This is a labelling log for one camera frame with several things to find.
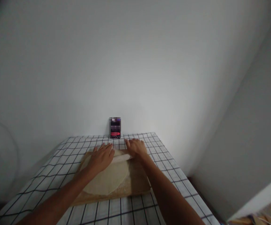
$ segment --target pixelated screen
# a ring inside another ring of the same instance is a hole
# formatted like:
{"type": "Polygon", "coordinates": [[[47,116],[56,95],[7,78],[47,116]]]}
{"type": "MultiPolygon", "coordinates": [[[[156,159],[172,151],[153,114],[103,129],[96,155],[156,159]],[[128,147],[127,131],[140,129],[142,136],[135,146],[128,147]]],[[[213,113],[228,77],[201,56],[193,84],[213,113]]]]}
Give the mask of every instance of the pixelated screen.
{"type": "Polygon", "coordinates": [[[110,117],[110,138],[121,137],[121,117],[110,117]]]}

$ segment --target hand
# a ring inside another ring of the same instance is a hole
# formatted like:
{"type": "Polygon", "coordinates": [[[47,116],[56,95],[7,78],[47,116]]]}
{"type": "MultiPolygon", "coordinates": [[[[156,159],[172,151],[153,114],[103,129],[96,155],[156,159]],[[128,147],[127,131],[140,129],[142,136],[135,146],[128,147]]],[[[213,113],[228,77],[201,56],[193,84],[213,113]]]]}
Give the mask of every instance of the hand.
{"type": "Polygon", "coordinates": [[[133,158],[139,159],[142,156],[147,155],[147,149],[143,141],[140,141],[139,139],[125,139],[125,144],[127,146],[128,154],[130,154],[133,158]]]}
{"type": "Polygon", "coordinates": [[[103,143],[98,150],[97,147],[95,147],[86,168],[92,170],[96,174],[105,170],[110,165],[115,154],[115,151],[112,148],[113,144],[111,143],[108,143],[107,145],[104,145],[103,143]]]}

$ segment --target forearm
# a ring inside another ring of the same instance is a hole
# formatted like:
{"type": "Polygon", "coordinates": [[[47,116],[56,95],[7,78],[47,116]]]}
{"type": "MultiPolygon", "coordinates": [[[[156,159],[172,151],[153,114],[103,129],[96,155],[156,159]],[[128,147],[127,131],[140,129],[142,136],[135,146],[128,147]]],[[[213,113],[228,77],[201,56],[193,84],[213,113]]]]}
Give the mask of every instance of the forearm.
{"type": "Polygon", "coordinates": [[[159,208],[167,224],[204,224],[195,210],[154,164],[149,155],[140,158],[159,208]]]}
{"type": "Polygon", "coordinates": [[[85,168],[18,224],[57,224],[71,203],[95,175],[95,172],[85,168]]]}

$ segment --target left hand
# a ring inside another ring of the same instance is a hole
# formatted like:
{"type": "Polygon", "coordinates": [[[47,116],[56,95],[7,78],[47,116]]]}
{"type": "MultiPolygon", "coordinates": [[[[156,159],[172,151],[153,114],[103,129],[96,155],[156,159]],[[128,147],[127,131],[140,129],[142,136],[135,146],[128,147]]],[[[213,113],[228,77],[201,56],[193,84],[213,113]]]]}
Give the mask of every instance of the left hand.
{"type": "Polygon", "coordinates": [[[108,143],[107,145],[104,145],[103,143],[98,150],[97,147],[95,147],[86,168],[92,170],[95,174],[105,170],[110,165],[115,154],[115,151],[112,148],[113,144],[111,143],[108,143]]]}

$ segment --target table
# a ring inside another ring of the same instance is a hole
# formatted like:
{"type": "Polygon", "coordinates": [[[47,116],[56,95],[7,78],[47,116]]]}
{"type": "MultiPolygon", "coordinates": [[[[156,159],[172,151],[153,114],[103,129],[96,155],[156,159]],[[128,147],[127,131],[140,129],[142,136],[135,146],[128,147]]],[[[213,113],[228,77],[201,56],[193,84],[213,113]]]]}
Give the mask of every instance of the table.
{"type": "MultiPolygon", "coordinates": [[[[102,142],[113,143],[115,149],[126,149],[124,139],[139,138],[158,168],[173,183],[205,224],[218,225],[202,198],[179,168],[155,133],[74,136],[65,139],[33,178],[0,211],[0,224],[16,224],[40,203],[69,182],[87,151],[102,142]]],[[[58,224],[165,224],[156,198],[151,194],[124,197],[68,208],[58,224]]]]}

